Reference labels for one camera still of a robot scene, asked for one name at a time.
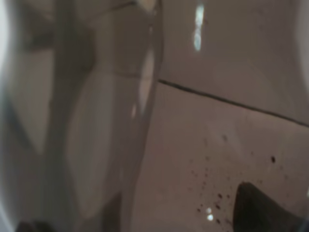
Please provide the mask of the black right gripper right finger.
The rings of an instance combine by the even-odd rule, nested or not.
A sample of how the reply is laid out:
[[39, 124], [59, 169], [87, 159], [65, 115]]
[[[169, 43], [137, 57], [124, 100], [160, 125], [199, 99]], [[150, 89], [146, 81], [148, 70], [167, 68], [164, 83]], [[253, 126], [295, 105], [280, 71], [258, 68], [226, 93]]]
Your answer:
[[235, 232], [307, 232], [309, 220], [298, 217], [249, 182], [239, 184], [234, 210]]

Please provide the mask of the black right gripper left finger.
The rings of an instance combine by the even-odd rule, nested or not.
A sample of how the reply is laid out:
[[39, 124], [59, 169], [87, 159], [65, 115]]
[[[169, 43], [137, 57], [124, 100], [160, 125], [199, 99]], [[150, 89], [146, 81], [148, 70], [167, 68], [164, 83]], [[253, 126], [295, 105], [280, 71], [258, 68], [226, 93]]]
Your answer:
[[21, 221], [18, 223], [15, 232], [55, 232], [55, 229], [43, 221]]

